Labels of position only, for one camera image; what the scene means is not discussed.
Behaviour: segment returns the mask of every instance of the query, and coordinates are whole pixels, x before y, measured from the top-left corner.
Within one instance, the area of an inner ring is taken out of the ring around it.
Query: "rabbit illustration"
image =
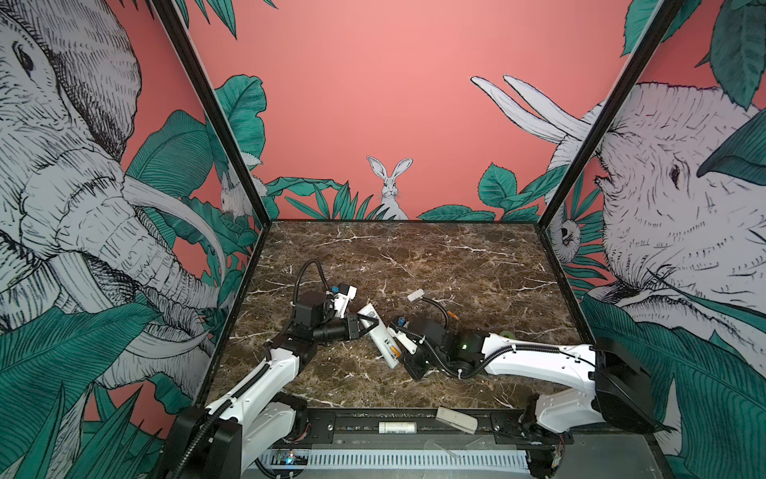
[[[372,171],[383,178],[383,196],[381,198],[382,210],[388,208],[388,211],[383,214],[381,219],[408,219],[407,215],[399,208],[399,204],[396,202],[396,197],[399,196],[399,189],[396,187],[396,177],[407,171],[407,168],[412,166],[412,158],[406,158],[401,160],[394,168],[394,172],[391,176],[388,176],[383,163],[377,159],[368,156],[367,160],[370,162]]]

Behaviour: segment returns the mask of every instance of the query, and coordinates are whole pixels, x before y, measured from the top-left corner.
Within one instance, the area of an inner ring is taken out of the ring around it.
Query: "white cylinder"
[[[372,306],[372,304],[368,303],[367,306],[360,309],[359,314],[363,314],[368,317],[374,317],[376,320],[378,320],[378,325],[372,328],[372,331],[367,334],[372,338],[372,342],[375,343],[375,345],[378,347],[378,351],[380,351],[383,355],[383,359],[385,359],[388,367],[393,369],[396,366],[399,366],[398,357],[401,356],[401,352],[399,351],[399,348],[397,348],[396,343],[394,343],[393,338],[391,338],[391,335],[388,334],[383,321],[381,321],[380,316],[378,316],[378,312],[375,311],[375,308]],[[369,321],[363,319],[360,319],[359,322],[362,323],[365,328],[372,324]]]
[[[417,422],[379,422],[379,434],[415,434]]]

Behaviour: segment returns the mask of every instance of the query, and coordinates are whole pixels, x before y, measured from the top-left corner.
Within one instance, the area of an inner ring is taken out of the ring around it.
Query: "marble tabletop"
[[[423,288],[463,328],[512,331],[516,339],[579,344],[575,324],[531,225],[276,222],[215,373],[208,401],[236,385],[262,358],[260,347],[290,316],[295,275],[317,258],[328,282],[358,288],[350,310],[372,302],[385,321],[434,307],[410,303]],[[312,266],[301,291],[319,286]],[[430,371],[413,381],[389,369],[370,339],[320,346],[285,391],[313,407],[523,408],[533,392],[564,389],[521,376],[467,381]]]

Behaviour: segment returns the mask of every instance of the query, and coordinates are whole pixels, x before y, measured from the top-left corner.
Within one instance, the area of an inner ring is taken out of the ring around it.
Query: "black frame post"
[[[553,215],[556,214],[561,205],[564,204],[564,201],[566,201],[569,191],[588,164],[588,161],[593,157],[598,143],[609,130],[612,120],[620,112],[620,108],[643,73],[643,69],[649,63],[652,55],[654,55],[654,51],[660,46],[660,42],[663,40],[673,19],[678,15],[684,1],[663,0],[662,5],[659,6],[659,10],[652,18],[638,45],[633,50],[630,60],[628,60],[620,78],[604,103],[604,108],[593,123],[591,131],[588,132],[588,135],[582,142],[574,160],[572,160],[572,164],[561,181],[561,185],[556,189],[551,202],[545,207],[545,211],[538,222],[540,228],[546,229],[551,224]]]
[[[215,96],[215,91],[208,83],[208,77],[205,75],[205,70],[202,68],[197,52],[192,45],[192,41],[186,31],[186,25],[184,25],[178,15],[175,13],[175,6],[173,0],[152,0],[154,3],[154,9],[159,16],[159,20],[162,22],[162,26],[165,27],[175,53],[178,55],[178,59],[186,70],[186,74],[191,81],[191,85],[194,87],[197,96],[199,97],[202,107],[205,109],[208,119],[215,130],[215,134],[218,135],[218,139],[221,141],[221,145],[224,148],[226,156],[228,156],[231,165],[234,167],[234,171],[237,172],[237,177],[242,184],[247,197],[250,199],[250,203],[255,210],[255,216],[257,220],[267,227],[271,224],[271,218],[266,213],[266,207],[264,202],[261,201],[258,192],[253,186],[253,180],[250,177],[250,171],[244,165],[244,160],[240,154],[237,140],[234,138],[234,134],[229,128],[228,121],[224,112],[221,110],[221,105],[218,103],[218,99]]]

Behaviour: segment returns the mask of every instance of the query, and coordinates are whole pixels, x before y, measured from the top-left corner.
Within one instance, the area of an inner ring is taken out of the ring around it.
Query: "rabbit ear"
[[[372,171],[376,175],[380,176],[383,179],[387,179],[388,178],[388,172],[386,171],[385,166],[383,166],[383,163],[381,163],[380,161],[378,161],[377,159],[375,159],[375,158],[373,158],[371,156],[368,156],[367,160],[370,162],[370,166],[372,167]]]
[[[396,168],[394,168],[394,173],[391,175],[392,178],[396,178],[400,174],[407,171],[407,168],[412,166],[412,158],[405,158],[399,162],[399,164],[396,165]]]

